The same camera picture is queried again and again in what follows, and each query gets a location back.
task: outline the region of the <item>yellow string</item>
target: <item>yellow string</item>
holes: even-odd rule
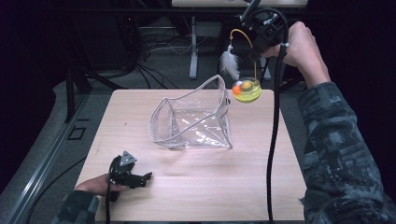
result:
[[[251,43],[251,41],[250,41],[249,37],[247,36],[247,34],[245,34],[245,32],[243,32],[243,31],[241,31],[239,29],[231,30],[231,32],[230,32],[230,40],[233,39],[233,32],[239,32],[240,34],[242,34],[245,37],[245,39],[247,40],[247,42],[249,43],[250,47],[253,49],[253,44]],[[254,63],[254,78],[257,79],[256,61],[253,62],[253,63]]]

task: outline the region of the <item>orange ball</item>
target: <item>orange ball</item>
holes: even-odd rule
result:
[[[233,86],[233,94],[236,94],[236,95],[238,95],[238,94],[241,94],[241,88],[239,87],[239,86]]]

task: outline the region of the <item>jacket sleeve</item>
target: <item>jacket sleeve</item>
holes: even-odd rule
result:
[[[332,82],[298,99],[304,149],[307,223],[395,223],[380,173],[357,126],[357,117]]]
[[[99,199],[86,191],[75,190],[66,199],[51,223],[95,223]]]

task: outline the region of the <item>table top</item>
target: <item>table top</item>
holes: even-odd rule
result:
[[[78,183],[108,172],[128,151],[135,175],[152,172],[145,188],[123,191],[111,204],[114,221],[268,220],[266,164],[273,126],[273,92],[250,104],[231,96],[228,118],[233,148],[169,149],[149,139],[149,120],[163,97],[191,90],[114,91]],[[272,174],[275,220],[304,220],[305,184],[283,118],[279,121]],[[100,197],[96,220],[106,220]]]
[[[261,0],[261,7],[305,7],[308,0]],[[246,7],[243,0],[172,0],[173,7]]]

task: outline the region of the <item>gray floor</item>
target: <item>gray floor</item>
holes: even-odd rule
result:
[[[160,71],[163,76],[168,77],[180,89],[195,89],[218,71],[219,55],[215,51],[216,45],[216,40],[212,40],[211,43],[199,47],[198,77],[195,80],[189,78],[191,51],[184,54],[174,52],[174,50],[183,52],[188,48],[154,50],[146,62],[140,63]],[[248,68],[244,70],[243,75],[244,73],[247,76],[252,74],[251,69]],[[160,85],[153,78],[149,75],[147,77],[152,89],[160,88]],[[146,89],[148,87],[146,80],[137,71],[111,80],[130,89]],[[230,88],[233,84],[232,79],[226,76],[225,81]],[[8,221],[23,222],[27,217],[29,208],[33,205],[34,198],[56,176],[87,155],[112,92],[111,89],[94,79],[90,79],[90,82],[93,86],[91,94],[83,95],[76,91],[78,111],[72,121],[67,124],[64,123],[66,118],[65,83],[63,82],[54,88],[57,100],[48,122],[32,146],[20,170],[0,195],[1,223]],[[174,88],[167,80],[164,81],[163,85],[170,89]],[[271,89],[272,84],[266,82],[262,87]],[[281,111],[299,162],[302,158],[305,135],[301,117],[297,110],[296,98],[303,89],[304,83],[281,94]],[[79,138],[82,132],[84,133],[81,139],[73,140],[73,138]],[[61,198],[75,186],[82,165],[83,162],[79,163],[51,185],[35,205],[30,223],[50,222],[62,204]]]

